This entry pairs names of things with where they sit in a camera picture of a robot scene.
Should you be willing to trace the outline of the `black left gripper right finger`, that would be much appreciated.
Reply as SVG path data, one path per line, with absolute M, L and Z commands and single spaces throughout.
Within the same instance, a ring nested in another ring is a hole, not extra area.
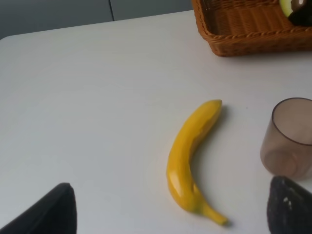
M 274 176 L 270 183 L 267 221 L 272 234 L 310 234 L 311 192 L 285 176 Z

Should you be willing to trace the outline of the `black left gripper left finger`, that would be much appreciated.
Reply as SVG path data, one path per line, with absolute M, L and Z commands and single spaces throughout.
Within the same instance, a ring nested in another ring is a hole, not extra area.
M 2 234 L 76 234 L 76 197 L 70 183 L 60 183 L 28 210 L 0 229 Z

